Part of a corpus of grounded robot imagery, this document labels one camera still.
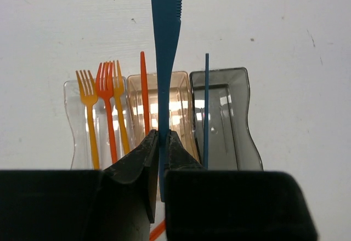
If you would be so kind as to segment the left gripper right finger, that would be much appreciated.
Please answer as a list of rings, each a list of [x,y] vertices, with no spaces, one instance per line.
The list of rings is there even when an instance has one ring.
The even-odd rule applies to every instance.
[[[206,170],[167,135],[168,240],[317,240],[303,192],[280,171]]]

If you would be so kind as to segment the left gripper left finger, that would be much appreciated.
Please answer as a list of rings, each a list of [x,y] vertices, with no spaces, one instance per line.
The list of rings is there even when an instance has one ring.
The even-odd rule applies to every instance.
[[[103,170],[1,171],[1,240],[148,240],[158,132]]]

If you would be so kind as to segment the blue chopstick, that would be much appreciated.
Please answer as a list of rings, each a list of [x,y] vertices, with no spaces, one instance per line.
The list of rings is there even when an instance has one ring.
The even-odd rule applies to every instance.
[[[203,141],[203,157],[204,167],[208,168],[208,104],[209,104],[209,53],[205,54],[205,117],[204,117],[204,141]]]

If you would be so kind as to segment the yellow-orange fork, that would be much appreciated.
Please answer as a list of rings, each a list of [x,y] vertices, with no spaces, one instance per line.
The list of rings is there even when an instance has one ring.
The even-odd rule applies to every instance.
[[[130,148],[127,136],[127,129],[124,123],[123,107],[121,102],[121,96],[124,94],[124,83],[120,63],[118,60],[112,62],[112,86],[114,89],[114,99],[118,113],[118,123],[120,127],[123,154],[126,155],[129,153]]]
[[[81,101],[87,109],[87,122],[88,122],[88,129],[89,129],[89,141],[90,141],[93,168],[99,169],[100,163],[99,163],[97,140],[95,135],[94,118],[93,118],[93,106],[98,102],[98,95],[95,88],[95,81],[90,70],[76,71],[76,77],[78,81],[78,87],[80,90]]]

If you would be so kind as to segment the red-orange knife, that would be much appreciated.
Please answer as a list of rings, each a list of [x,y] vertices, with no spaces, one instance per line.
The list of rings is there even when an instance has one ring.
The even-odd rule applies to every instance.
[[[144,127],[145,135],[150,131],[149,124],[149,94],[148,94],[148,77],[146,71],[146,60],[144,51],[140,52],[140,79],[141,79],[141,94],[143,101],[143,116],[144,116]]]

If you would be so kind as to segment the red-orange fork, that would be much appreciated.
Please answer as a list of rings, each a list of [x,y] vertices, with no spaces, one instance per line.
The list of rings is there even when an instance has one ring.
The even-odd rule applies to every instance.
[[[117,162],[115,130],[112,117],[111,98],[114,95],[112,83],[112,62],[101,62],[97,71],[95,87],[99,98],[102,98],[105,104],[107,128],[109,133],[109,144],[112,164]]]

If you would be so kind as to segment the blue knife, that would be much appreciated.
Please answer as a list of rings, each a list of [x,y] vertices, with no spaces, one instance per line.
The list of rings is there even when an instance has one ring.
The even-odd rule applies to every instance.
[[[164,201],[164,165],[168,160],[169,89],[180,34],[182,0],[151,0],[154,27],[159,133],[159,186]]]

